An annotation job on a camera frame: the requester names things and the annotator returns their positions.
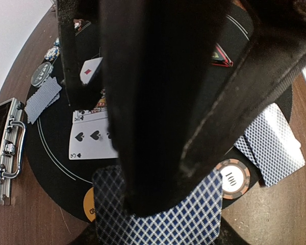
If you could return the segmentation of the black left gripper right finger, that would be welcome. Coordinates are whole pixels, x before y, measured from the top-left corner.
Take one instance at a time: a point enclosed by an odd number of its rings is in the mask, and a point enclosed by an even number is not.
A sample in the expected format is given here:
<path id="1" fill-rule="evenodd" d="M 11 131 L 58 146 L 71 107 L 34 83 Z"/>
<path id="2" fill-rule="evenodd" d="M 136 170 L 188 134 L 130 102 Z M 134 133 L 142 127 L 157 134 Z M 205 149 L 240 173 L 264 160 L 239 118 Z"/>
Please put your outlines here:
<path id="1" fill-rule="evenodd" d="M 222 217 L 219 235 L 214 241 L 218 245 L 249 245 Z"/>

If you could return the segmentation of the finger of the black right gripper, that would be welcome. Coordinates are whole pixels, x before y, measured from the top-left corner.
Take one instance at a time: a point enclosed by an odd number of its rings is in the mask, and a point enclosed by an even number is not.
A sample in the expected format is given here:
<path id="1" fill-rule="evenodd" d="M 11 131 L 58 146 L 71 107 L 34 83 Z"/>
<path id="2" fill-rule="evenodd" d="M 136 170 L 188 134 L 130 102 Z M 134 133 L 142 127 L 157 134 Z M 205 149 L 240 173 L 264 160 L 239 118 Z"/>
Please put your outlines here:
<path id="1" fill-rule="evenodd" d="M 91 110 L 99 101 L 103 89 L 100 69 L 94 71 L 89 83 L 81 81 L 81 64 L 75 49 L 74 20 L 99 22 L 99 1 L 56 1 L 64 85 L 73 110 Z"/>

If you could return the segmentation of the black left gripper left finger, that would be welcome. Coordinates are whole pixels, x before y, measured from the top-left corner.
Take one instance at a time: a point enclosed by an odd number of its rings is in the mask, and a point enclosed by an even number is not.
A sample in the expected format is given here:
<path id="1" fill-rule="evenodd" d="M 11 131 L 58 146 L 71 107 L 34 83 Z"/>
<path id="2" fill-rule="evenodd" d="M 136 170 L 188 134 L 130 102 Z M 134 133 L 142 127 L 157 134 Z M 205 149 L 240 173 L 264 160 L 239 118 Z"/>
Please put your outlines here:
<path id="1" fill-rule="evenodd" d="M 99 245 L 96 224 L 92 222 L 86 229 L 68 245 Z"/>

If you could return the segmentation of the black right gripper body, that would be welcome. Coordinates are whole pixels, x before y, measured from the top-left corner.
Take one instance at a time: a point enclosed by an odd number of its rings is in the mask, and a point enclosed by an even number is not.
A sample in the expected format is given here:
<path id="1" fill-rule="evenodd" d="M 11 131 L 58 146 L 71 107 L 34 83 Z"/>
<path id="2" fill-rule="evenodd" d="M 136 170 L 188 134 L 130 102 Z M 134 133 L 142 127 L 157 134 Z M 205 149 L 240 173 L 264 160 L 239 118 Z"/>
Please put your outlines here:
<path id="1" fill-rule="evenodd" d="M 306 65 L 306 1 L 243 1 L 251 39 L 232 73 L 208 83 L 231 4 L 99 2 L 110 135 L 129 214 L 183 200 Z"/>

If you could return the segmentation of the king of clubs card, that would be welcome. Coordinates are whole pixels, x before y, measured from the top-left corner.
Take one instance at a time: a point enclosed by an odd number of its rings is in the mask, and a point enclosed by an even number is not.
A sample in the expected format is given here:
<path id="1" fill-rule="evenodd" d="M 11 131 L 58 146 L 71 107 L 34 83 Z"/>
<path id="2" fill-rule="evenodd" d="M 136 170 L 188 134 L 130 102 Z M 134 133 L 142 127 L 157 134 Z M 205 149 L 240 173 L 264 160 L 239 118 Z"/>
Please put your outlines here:
<path id="1" fill-rule="evenodd" d="M 91 110 L 75 110 L 73 112 L 72 123 L 84 123 L 87 121 L 107 118 L 107 102 L 106 91 L 102 89 L 100 92 L 100 99 L 96 106 Z"/>

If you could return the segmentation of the orange big blind button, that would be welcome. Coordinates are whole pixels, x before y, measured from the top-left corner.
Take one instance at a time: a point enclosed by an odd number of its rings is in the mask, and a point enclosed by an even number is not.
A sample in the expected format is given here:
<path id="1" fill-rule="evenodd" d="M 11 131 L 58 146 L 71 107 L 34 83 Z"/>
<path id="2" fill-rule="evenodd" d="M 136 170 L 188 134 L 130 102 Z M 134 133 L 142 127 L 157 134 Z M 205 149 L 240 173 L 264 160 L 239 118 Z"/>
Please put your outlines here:
<path id="1" fill-rule="evenodd" d="M 94 208 L 94 188 L 91 187 L 85 194 L 83 199 L 83 209 L 87 219 L 90 222 L 95 220 L 95 208 Z"/>

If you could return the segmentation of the red triangle all-in marker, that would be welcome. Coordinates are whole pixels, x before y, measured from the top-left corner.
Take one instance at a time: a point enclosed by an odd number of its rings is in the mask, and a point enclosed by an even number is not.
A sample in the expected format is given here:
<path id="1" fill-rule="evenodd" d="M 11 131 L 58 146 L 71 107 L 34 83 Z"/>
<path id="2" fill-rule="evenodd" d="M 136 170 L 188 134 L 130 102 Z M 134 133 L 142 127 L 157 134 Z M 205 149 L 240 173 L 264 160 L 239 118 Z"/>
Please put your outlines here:
<path id="1" fill-rule="evenodd" d="M 212 52 L 211 64 L 222 67 L 233 67 L 233 61 L 218 43 L 215 44 L 215 49 Z"/>

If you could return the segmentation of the three of spades card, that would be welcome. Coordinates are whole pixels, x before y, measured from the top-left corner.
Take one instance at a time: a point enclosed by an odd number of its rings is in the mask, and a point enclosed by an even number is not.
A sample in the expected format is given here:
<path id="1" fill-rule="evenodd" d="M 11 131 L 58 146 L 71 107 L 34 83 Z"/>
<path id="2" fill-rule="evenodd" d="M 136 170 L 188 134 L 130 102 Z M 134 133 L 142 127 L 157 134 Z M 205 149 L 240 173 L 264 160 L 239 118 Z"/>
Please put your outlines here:
<path id="1" fill-rule="evenodd" d="M 118 153 L 112 147 L 108 119 L 73 124 L 69 140 L 69 160 L 114 159 Z"/>

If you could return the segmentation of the blue chips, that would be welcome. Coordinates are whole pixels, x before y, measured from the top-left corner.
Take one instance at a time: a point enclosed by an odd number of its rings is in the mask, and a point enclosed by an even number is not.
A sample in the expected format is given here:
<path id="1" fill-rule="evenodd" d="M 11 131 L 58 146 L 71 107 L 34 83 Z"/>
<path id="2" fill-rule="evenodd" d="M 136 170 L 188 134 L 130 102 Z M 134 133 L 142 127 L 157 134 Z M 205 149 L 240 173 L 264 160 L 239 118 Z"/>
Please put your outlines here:
<path id="1" fill-rule="evenodd" d="M 44 55 L 44 58 L 46 61 L 52 62 L 54 61 L 58 56 L 60 55 L 60 48 L 58 46 L 53 46 L 50 48 L 46 54 Z"/>

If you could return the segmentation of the green chips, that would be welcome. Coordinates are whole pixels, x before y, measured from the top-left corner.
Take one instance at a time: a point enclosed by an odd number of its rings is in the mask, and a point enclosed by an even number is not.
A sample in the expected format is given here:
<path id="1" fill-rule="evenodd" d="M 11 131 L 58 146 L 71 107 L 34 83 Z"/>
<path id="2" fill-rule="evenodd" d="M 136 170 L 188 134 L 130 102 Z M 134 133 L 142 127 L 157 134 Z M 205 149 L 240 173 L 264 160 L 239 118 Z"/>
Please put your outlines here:
<path id="1" fill-rule="evenodd" d="M 60 42 L 59 42 L 59 38 L 58 37 L 54 41 L 54 46 L 57 46 L 57 47 L 60 46 Z"/>

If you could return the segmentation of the orange chips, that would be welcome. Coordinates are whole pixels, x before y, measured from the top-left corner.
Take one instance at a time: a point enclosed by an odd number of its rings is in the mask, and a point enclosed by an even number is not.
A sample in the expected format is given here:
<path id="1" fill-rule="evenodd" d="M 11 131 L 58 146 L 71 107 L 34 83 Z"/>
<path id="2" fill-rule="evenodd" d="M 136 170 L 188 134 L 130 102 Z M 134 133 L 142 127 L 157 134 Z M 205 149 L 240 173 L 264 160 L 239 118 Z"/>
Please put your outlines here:
<path id="1" fill-rule="evenodd" d="M 219 162 L 216 169 L 222 175 L 223 198 L 234 200 L 244 195 L 250 184 L 250 171 L 238 159 L 230 158 Z"/>
<path id="2" fill-rule="evenodd" d="M 84 26 L 91 23 L 90 21 L 84 19 L 74 19 L 73 22 L 75 31 L 80 31 Z"/>

